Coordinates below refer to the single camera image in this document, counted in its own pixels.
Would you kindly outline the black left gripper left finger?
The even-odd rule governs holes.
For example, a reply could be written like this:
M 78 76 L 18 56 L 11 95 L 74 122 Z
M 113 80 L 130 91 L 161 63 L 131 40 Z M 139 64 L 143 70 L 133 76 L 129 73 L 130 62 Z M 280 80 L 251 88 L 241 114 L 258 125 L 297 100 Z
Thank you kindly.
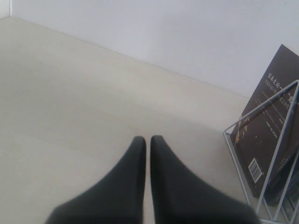
M 57 206 L 48 224 L 142 224 L 146 141 L 135 136 L 125 154 L 98 183 Z

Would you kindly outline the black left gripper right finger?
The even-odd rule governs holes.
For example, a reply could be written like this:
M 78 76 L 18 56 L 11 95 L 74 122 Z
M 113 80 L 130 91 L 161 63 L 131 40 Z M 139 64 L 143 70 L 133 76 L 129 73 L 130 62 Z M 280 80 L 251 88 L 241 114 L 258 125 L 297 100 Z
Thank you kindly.
M 150 182 L 157 224 L 257 224 L 253 209 L 197 177 L 161 135 L 150 141 Z

